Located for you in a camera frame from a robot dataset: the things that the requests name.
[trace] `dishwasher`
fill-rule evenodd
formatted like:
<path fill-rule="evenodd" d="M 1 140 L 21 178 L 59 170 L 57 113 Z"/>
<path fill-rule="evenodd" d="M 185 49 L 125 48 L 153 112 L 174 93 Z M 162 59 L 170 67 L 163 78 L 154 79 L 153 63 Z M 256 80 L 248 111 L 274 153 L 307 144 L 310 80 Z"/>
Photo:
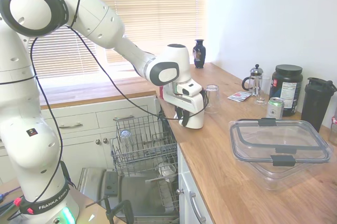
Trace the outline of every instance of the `dishwasher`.
<path fill-rule="evenodd" d="M 135 223 L 179 223 L 177 143 L 162 117 L 118 121 L 110 139 L 114 168 L 83 168 L 79 191 L 94 201 L 108 196 L 111 208 L 128 199 Z"/>

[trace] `can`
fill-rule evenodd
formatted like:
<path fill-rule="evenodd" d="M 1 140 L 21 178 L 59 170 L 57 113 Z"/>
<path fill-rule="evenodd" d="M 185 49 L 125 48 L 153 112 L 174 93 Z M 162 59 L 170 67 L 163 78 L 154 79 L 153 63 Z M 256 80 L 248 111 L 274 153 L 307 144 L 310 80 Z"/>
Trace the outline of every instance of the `can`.
<path fill-rule="evenodd" d="M 284 109 L 284 101 L 278 97 L 272 97 L 268 101 L 267 118 L 276 118 L 281 120 Z"/>

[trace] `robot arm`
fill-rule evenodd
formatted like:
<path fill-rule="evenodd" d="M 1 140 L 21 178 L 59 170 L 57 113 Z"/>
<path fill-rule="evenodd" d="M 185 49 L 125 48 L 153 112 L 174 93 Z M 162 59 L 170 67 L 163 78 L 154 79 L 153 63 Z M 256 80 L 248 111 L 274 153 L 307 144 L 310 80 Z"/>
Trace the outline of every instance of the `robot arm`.
<path fill-rule="evenodd" d="M 66 24 L 73 23 L 79 0 L 0 0 L 6 23 L 27 37 L 45 36 Z M 164 86 L 164 99 L 186 110 L 186 127 L 203 126 L 202 87 L 190 73 L 189 53 L 185 46 L 168 45 L 155 56 L 142 51 L 125 35 L 120 17 L 101 0 L 80 0 L 73 29 L 95 44 L 113 49 L 128 60 L 137 73 L 156 86 Z"/>
<path fill-rule="evenodd" d="M 17 217 L 24 224 L 64 223 L 70 213 L 75 223 L 78 215 L 78 205 L 68 194 L 60 166 L 56 170 L 59 141 L 41 116 L 39 91 L 24 48 L 28 37 L 45 36 L 71 25 L 77 2 L 0 0 L 0 138 L 24 193 L 21 203 L 18 201 L 22 215 Z M 191 78 L 185 46 L 168 45 L 158 57 L 142 51 L 124 36 L 119 16 L 100 0 L 80 0 L 73 28 L 94 43 L 120 53 L 140 76 L 164 86 L 164 99 L 178 108 L 181 125 L 203 126 L 202 88 Z"/>

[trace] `black bottle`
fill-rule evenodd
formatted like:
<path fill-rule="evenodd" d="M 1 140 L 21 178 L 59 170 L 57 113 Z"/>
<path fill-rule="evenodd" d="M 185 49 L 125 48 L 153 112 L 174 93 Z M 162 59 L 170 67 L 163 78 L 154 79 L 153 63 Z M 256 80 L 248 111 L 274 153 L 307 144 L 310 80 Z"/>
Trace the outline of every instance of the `black bottle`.
<path fill-rule="evenodd" d="M 309 84 L 305 86 L 305 97 L 301 120 L 305 120 L 320 131 L 325 112 L 331 96 L 337 91 L 331 80 L 308 78 Z"/>
<path fill-rule="evenodd" d="M 193 57 L 195 68 L 204 68 L 205 57 L 206 57 L 206 48 L 202 45 L 204 40 L 197 39 L 196 45 L 193 48 Z"/>

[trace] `green light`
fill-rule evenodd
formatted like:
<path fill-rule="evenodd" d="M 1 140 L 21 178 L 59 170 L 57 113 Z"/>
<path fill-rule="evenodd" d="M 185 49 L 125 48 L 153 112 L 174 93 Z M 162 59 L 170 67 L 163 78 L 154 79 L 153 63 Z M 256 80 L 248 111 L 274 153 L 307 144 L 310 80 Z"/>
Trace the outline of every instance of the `green light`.
<path fill-rule="evenodd" d="M 63 216 L 67 222 L 67 224 L 75 224 L 75 219 L 70 212 L 69 208 L 65 207 L 62 209 Z"/>

